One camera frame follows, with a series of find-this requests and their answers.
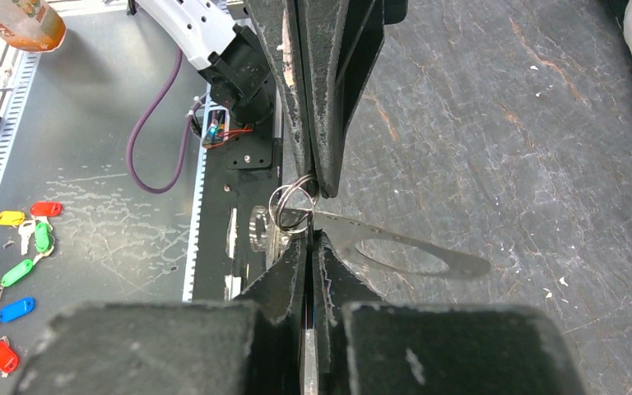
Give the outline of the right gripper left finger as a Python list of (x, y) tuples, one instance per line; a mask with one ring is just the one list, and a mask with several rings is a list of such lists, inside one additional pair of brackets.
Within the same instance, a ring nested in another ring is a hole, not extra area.
[(15, 394), (299, 394), (307, 242), (233, 300), (87, 303), (55, 315)]

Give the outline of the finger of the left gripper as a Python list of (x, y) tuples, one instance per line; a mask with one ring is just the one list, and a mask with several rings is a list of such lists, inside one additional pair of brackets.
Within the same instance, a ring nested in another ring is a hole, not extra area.
[(347, 130), (383, 46), (383, 1), (298, 1), (308, 170), (338, 195)]
[(306, 84), (295, 1), (247, 0), (249, 17), (271, 67), (299, 176), (312, 173)]

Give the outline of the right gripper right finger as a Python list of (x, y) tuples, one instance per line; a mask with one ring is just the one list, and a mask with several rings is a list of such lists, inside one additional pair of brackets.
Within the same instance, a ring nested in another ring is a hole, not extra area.
[(556, 325), (516, 304), (390, 304), (314, 239), (321, 394), (582, 394)]

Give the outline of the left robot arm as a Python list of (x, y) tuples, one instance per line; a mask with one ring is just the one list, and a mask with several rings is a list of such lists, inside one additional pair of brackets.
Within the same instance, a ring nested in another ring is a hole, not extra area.
[(235, 15), (212, 1), (143, 1), (146, 11), (239, 123), (267, 120), (274, 82), (301, 175), (338, 194), (347, 129), (405, 1), (242, 1)]

